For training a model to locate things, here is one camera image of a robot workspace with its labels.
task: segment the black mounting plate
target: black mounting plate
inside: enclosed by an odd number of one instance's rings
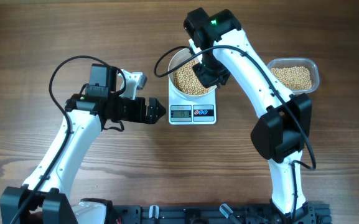
[[[329,205],[308,203],[309,213],[296,224],[330,224],[332,222]],[[271,224],[275,222],[275,213],[270,204],[255,204],[230,207],[242,224]],[[233,224],[219,211],[219,207],[160,207],[159,218],[149,218],[149,207],[114,206],[125,224],[195,224],[196,218],[208,221],[208,224]]]

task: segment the black mounting bracket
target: black mounting bracket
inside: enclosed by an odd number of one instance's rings
[[[286,105],[297,118],[306,136],[309,135],[312,102],[304,93],[290,96]],[[269,160],[282,163],[284,158],[295,151],[304,148],[304,138],[294,125],[293,120],[286,115],[283,106],[267,108],[251,132],[253,142],[259,154]]]
[[[233,29],[240,30],[241,24],[227,9],[209,17],[203,8],[198,8],[187,14],[184,28],[195,46],[205,50],[213,47],[215,41],[219,42],[223,34]],[[225,85],[230,76],[228,69],[215,58],[212,51],[203,54],[202,64],[194,65],[193,71],[205,88]]]
[[[27,189],[27,186],[5,189],[0,199],[2,224],[10,224],[21,203],[30,193],[31,190]],[[42,212],[30,213],[38,207],[42,207]],[[51,189],[48,193],[37,192],[35,194],[15,224],[24,223],[78,224],[66,195],[59,193],[57,189]]]
[[[92,64],[89,85],[85,94],[107,98],[111,91],[116,91],[117,68]]]

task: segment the digital kitchen scale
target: digital kitchen scale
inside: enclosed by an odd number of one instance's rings
[[[188,99],[177,93],[169,81],[169,123],[180,124],[215,124],[217,107],[215,90],[200,98]]]

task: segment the white bowl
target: white bowl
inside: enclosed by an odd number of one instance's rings
[[[178,53],[176,53],[171,61],[169,62],[168,65],[168,71],[173,69],[175,66],[179,65],[180,63],[184,62],[186,59],[190,58],[192,56],[192,54],[190,53],[189,49],[183,49],[180,50]],[[180,90],[178,90],[178,88],[174,85],[174,72],[170,73],[169,75],[169,84],[171,85],[171,87],[173,87],[172,89],[182,98],[185,98],[186,100],[192,100],[192,99],[197,99],[197,98],[201,98],[205,95],[210,94],[212,91],[214,91],[214,89],[217,87],[216,85],[211,86],[210,88],[208,88],[207,93],[202,94],[202,95],[189,95],[186,94]]]

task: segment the clear plastic container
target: clear plastic container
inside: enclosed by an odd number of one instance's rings
[[[274,59],[268,63],[267,67],[270,70],[271,68],[291,68],[295,66],[303,66],[307,68],[310,72],[310,80],[312,81],[312,88],[306,90],[292,90],[296,95],[302,93],[312,93],[317,89],[320,83],[319,71],[315,62],[308,58],[278,58]]]

